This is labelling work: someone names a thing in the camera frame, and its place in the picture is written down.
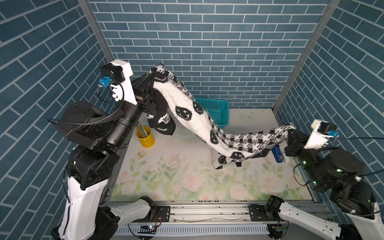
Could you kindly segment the black white smiley scarf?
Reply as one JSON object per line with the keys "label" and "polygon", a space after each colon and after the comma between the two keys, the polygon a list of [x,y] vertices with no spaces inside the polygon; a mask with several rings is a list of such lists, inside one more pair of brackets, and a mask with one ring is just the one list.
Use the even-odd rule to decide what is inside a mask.
{"label": "black white smiley scarf", "polygon": [[212,150],[215,169],[247,159],[261,158],[276,145],[289,137],[295,129],[292,123],[275,129],[248,133],[226,133],[213,120],[207,110],[198,104],[194,96],[166,67],[159,64],[148,71],[154,78],[153,101],[155,115],[147,115],[152,129],[163,135],[173,135],[175,119],[205,142]]}

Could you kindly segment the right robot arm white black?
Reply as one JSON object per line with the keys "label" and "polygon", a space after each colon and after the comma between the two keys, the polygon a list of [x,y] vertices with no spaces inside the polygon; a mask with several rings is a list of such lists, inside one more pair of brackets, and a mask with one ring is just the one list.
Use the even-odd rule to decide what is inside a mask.
{"label": "right robot arm white black", "polygon": [[382,240],[382,212],[371,186],[364,181],[366,165],[346,150],[332,146],[337,126],[314,120],[307,136],[288,130],[287,157],[297,157],[314,191],[330,191],[330,199],[352,220],[351,225],[322,220],[277,196],[270,196],[263,208],[270,221],[296,224],[325,240]]}

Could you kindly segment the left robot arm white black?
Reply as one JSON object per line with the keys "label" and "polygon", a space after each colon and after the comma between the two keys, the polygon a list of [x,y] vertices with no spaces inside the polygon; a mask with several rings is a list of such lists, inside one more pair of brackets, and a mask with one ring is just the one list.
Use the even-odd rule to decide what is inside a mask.
{"label": "left robot arm white black", "polygon": [[100,69],[99,86],[109,88],[120,103],[107,114],[87,101],[72,104],[56,130],[76,144],[69,156],[63,183],[67,202],[62,223],[51,234],[56,240],[108,240],[131,222],[157,220],[157,204],[147,196],[123,207],[103,206],[105,189],[143,113],[154,115],[155,73],[131,81],[128,62],[115,60]]}

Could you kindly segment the teal plastic mesh basket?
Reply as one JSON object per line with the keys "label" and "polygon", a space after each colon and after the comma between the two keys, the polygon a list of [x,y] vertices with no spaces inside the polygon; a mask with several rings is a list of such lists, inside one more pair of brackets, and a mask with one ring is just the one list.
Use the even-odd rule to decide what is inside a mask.
{"label": "teal plastic mesh basket", "polygon": [[210,114],[219,127],[223,128],[229,124],[230,108],[227,101],[203,98],[195,98],[195,100]]}

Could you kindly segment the yellow pencil cup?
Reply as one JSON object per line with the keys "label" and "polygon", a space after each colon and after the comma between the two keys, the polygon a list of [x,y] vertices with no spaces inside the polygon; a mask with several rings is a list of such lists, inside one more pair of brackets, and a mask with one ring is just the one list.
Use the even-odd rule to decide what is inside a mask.
{"label": "yellow pencil cup", "polygon": [[139,138],[139,135],[137,134],[137,137],[139,138],[140,143],[144,148],[150,148],[155,144],[155,138],[149,127],[145,127],[145,126],[143,127],[145,128],[148,136],[146,138]]}

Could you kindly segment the floral table mat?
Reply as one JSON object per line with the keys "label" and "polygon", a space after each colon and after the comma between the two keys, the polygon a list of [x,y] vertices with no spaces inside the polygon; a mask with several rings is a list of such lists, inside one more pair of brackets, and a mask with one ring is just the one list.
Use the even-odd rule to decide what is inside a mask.
{"label": "floral table mat", "polygon": [[180,123],[173,135],[153,131],[155,144],[144,148],[131,138],[111,201],[263,201],[270,195],[289,201],[310,201],[293,158],[278,163],[269,153],[240,167],[213,167],[212,150]]}

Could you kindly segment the green circuit board right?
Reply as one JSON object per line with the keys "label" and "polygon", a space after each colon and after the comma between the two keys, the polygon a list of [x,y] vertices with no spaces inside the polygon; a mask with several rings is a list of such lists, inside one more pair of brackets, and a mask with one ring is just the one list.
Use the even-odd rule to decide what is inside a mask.
{"label": "green circuit board right", "polygon": [[269,227],[270,232],[284,232],[286,231],[286,227],[283,227],[282,225],[273,225]]}

